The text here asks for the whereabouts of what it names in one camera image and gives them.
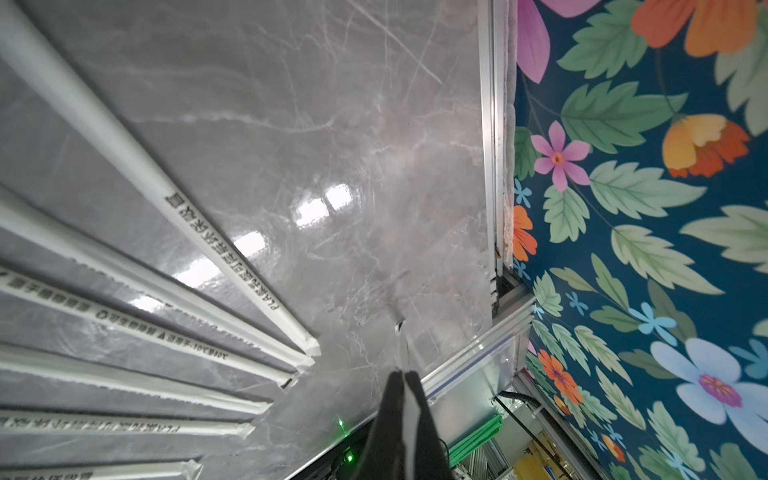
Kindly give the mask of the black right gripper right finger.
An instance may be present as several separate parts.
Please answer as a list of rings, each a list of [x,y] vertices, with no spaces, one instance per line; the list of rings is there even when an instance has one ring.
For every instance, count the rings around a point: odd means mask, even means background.
[[[415,371],[404,374],[404,478],[453,478]]]

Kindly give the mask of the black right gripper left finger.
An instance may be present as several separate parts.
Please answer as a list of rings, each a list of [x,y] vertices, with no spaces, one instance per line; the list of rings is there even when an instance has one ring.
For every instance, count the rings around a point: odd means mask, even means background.
[[[387,379],[354,479],[404,478],[403,414],[403,372],[395,371]]]

